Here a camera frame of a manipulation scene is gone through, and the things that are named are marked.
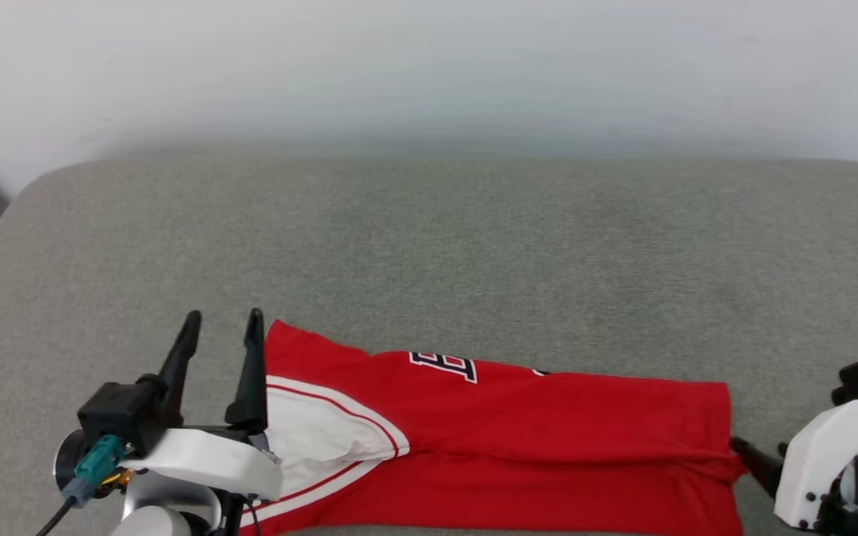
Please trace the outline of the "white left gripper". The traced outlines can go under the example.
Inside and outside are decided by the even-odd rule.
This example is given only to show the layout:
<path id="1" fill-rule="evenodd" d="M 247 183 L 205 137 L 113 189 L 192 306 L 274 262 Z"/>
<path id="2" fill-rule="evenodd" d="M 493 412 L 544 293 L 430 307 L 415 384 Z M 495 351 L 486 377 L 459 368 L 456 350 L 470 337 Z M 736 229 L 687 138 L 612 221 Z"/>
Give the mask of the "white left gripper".
<path id="1" fill-rule="evenodd" d="M 267 438 L 266 330 L 262 309 L 248 316 L 243 345 L 245 357 L 235 399 L 225 411 L 230 430 L 245 432 L 241 441 L 205 430 L 183 427 L 181 407 L 188 363 L 197 350 L 202 313 L 191 310 L 157 374 L 161 392 L 157 404 L 160 424 L 167 430 L 150 453 L 119 462 L 120 468 L 149 470 L 163 477 L 216 488 L 262 501 L 282 498 L 282 462 Z"/>

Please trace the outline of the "red and white sports jersey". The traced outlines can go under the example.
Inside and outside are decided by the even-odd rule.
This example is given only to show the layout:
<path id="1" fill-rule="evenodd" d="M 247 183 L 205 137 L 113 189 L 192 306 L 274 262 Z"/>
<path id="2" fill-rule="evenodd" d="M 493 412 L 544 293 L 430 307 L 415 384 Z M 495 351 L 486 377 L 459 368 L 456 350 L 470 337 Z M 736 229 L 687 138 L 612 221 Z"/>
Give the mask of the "red and white sports jersey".
<path id="1" fill-rule="evenodd" d="M 728 387 L 370 355 L 274 322 L 265 536 L 388 525 L 743 536 Z"/>

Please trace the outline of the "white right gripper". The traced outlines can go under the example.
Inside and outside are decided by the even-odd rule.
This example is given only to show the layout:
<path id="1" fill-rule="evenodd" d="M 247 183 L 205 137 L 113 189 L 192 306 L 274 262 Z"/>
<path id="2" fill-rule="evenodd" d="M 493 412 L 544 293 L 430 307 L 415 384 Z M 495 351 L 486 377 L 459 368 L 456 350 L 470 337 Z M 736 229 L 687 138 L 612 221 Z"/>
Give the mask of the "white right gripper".
<path id="1" fill-rule="evenodd" d="M 794 529 L 803 522 L 811 529 L 819 511 L 815 503 L 858 456 L 858 400 L 817 415 L 789 444 L 779 442 L 776 456 L 736 436 L 730 447 L 774 498 L 775 516 Z"/>

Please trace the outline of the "grey fabric sofa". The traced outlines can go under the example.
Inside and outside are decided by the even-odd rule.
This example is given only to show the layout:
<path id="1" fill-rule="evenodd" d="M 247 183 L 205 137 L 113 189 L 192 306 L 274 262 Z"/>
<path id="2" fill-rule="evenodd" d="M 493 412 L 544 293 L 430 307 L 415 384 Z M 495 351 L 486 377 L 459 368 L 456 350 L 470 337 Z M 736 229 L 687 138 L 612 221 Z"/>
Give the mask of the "grey fabric sofa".
<path id="1" fill-rule="evenodd" d="M 369 351 L 725 381 L 772 450 L 858 360 L 858 163 L 157 156 L 45 173 L 0 218 L 0 536 L 60 505 L 77 408 L 203 315 L 220 423 L 249 311 Z"/>

